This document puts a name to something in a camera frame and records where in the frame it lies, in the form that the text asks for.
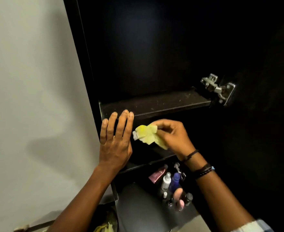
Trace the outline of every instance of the sleeve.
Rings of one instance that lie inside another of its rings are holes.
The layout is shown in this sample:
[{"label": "sleeve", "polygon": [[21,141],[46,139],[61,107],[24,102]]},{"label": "sleeve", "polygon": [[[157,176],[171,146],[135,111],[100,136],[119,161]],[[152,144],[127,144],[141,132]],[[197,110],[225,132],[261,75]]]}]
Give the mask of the sleeve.
[{"label": "sleeve", "polygon": [[274,232],[267,223],[263,220],[258,219],[254,222],[249,222],[240,228],[231,232]]}]

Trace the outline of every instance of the purple bottle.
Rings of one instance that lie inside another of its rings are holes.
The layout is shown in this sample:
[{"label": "purple bottle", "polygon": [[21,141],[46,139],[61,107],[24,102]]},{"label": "purple bottle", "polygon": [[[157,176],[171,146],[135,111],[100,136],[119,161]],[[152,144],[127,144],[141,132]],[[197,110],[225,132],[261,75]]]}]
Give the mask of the purple bottle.
[{"label": "purple bottle", "polygon": [[174,191],[176,191],[176,189],[179,188],[180,178],[181,178],[181,175],[179,173],[175,173],[173,175],[170,186],[169,186],[169,191],[171,191],[171,193],[174,193]]}]

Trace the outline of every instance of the bracelet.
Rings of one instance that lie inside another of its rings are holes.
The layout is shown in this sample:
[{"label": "bracelet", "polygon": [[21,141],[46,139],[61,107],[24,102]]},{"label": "bracelet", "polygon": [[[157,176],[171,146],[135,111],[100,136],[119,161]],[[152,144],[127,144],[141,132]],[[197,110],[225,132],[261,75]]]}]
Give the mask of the bracelet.
[{"label": "bracelet", "polygon": [[182,163],[189,160],[195,153],[199,152],[199,150],[195,150],[194,152],[190,153],[188,156],[185,156],[185,159],[182,161]]},{"label": "bracelet", "polygon": [[195,179],[198,179],[206,174],[208,174],[209,172],[215,170],[215,168],[210,165],[209,163],[207,163],[206,165],[203,166],[203,168],[198,169],[196,171],[193,172],[193,176]]}]

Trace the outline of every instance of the forearm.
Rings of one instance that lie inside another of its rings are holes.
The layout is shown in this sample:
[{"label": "forearm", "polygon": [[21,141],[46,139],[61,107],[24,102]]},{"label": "forearm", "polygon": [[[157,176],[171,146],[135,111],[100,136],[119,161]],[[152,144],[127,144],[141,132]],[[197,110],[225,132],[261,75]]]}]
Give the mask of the forearm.
[{"label": "forearm", "polygon": [[85,186],[59,215],[48,231],[86,231],[94,211],[115,175],[116,173],[107,171],[102,166],[97,166]]},{"label": "forearm", "polygon": [[[206,163],[205,159],[197,153],[197,156],[191,158],[187,165],[192,171],[195,171]],[[196,182],[221,231],[229,232],[254,221],[254,218],[239,203],[216,172],[209,172],[197,179]]]}]

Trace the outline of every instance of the white wall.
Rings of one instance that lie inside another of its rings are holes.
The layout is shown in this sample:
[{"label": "white wall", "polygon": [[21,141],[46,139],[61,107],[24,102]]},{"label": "white wall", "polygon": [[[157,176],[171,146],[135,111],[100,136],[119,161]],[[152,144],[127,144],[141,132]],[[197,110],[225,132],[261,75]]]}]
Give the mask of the white wall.
[{"label": "white wall", "polygon": [[0,0],[0,232],[65,208],[98,153],[63,0]]}]

